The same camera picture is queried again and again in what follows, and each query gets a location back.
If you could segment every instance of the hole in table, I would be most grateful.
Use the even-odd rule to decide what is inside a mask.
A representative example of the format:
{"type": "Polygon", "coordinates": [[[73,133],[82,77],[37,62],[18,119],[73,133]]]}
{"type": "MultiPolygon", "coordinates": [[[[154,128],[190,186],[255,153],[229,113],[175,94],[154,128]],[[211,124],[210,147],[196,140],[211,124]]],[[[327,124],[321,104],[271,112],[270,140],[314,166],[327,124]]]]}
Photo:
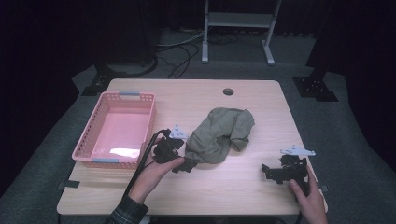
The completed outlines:
{"type": "Polygon", "coordinates": [[[233,89],[226,88],[223,90],[223,93],[224,95],[228,95],[228,96],[233,95],[233,89]]]}

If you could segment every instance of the dark background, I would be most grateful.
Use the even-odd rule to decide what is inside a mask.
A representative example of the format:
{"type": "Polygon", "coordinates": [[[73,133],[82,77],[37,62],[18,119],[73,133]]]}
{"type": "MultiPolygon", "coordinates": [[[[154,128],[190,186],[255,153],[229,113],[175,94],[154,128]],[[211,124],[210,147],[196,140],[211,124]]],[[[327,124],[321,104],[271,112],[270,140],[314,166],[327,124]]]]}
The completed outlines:
{"type": "MultiPolygon", "coordinates": [[[[211,10],[270,12],[275,1],[211,1],[211,10]]],[[[203,27],[203,0],[2,1],[1,193],[78,96],[71,78],[95,63],[149,62],[160,28],[203,27]]],[[[395,3],[284,0],[277,35],[314,35],[307,66],[346,76],[371,147],[395,158],[395,3]]]]}

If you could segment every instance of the stand leg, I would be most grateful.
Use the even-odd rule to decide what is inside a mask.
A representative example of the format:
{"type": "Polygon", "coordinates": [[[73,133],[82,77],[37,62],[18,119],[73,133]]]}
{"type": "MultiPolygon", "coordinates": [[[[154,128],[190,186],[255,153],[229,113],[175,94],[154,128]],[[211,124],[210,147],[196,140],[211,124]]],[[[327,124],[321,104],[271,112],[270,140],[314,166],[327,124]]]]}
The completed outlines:
{"type": "Polygon", "coordinates": [[[108,84],[115,77],[125,77],[125,72],[117,72],[107,66],[107,63],[94,64],[96,76],[90,86],[86,87],[81,95],[95,96],[98,92],[107,90],[108,84]]]}
{"type": "Polygon", "coordinates": [[[202,43],[202,63],[208,63],[209,62],[208,45],[207,45],[207,32],[208,32],[208,23],[209,23],[208,13],[209,13],[209,0],[206,0],[206,3],[205,3],[204,42],[202,43]]]}
{"type": "Polygon", "coordinates": [[[315,68],[309,77],[293,77],[294,84],[300,96],[314,97],[317,101],[321,102],[338,102],[337,97],[332,91],[329,91],[323,81],[325,74],[326,71],[319,74],[318,69],[315,68]]]}
{"type": "Polygon", "coordinates": [[[270,29],[268,30],[268,36],[265,40],[262,41],[262,47],[264,48],[265,56],[267,57],[267,62],[268,62],[268,65],[270,65],[270,66],[275,65],[275,61],[272,56],[269,45],[270,45],[272,34],[274,32],[276,19],[277,19],[277,13],[279,12],[281,3],[282,3],[282,0],[276,1],[276,7],[274,10],[273,18],[271,20],[270,29]]]}

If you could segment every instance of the gray carpet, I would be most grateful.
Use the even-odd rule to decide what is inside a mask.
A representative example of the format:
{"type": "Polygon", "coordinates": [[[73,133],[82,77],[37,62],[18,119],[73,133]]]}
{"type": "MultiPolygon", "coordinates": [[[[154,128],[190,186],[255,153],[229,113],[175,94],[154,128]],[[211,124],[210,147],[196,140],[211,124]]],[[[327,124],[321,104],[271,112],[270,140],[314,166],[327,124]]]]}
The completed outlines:
{"type": "MultiPolygon", "coordinates": [[[[189,37],[189,34],[165,32],[164,43],[189,37]]],[[[332,73],[325,77],[338,103],[301,98],[291,78],[309,76],[312,72],[312,68],[304,64],[315,39],[274,36],[270,47],[276,66],[272,67],[266,63],[261,39],[262,36],[240,35],[232,44],[210,45],[209,63],[201,64],[201,52],[198,53],[181,78],[278,81],[305,147],[317,152],[311,161],[319,184],[329,189],[325,198],[329,205],[330,223],[395,223],[396,174],[368,147],[362,136],[348,105],[345,78],[332,73]]],[[[169,63],[179,64],[187,57],[182,49],[171,49],[159,56],[168,63],[159,59],[157,68],[142,78],[167,78],[172,70],[169,63]]],[[[137,73],[149,65],[116,64],[112,67],[137,73]]],[[[95,73],[90,67],[74,77],[80,91],[91,84],[95,73]]],[[[72,151],[96,100],[97,96],[79,96],[53,127],[2,196],[1,223],[57,223],[56,206],[62,195],[58,184],[68,177],[74,165],[72,151]]],[[[101,223],[105,218],[62,216],[62,223],[101,223]]],[[[294,223],[296,216],[278,218],[294,223]]]]}

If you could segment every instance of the basket handle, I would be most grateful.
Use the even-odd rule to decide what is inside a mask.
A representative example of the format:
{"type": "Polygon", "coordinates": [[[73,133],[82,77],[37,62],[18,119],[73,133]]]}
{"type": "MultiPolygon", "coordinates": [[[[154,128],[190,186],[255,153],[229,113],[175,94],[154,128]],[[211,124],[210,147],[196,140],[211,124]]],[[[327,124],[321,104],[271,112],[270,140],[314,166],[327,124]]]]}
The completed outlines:
{"type": "Polygon", "coordinates": [[[92,162],[119,163],[119,159],[92,158],[92,162]]]}
{"type": "Polygon", "coordinates": [[[139,96],[140,91],[120,91],[120,95],[130,95],[130,96],[139,96]]]}

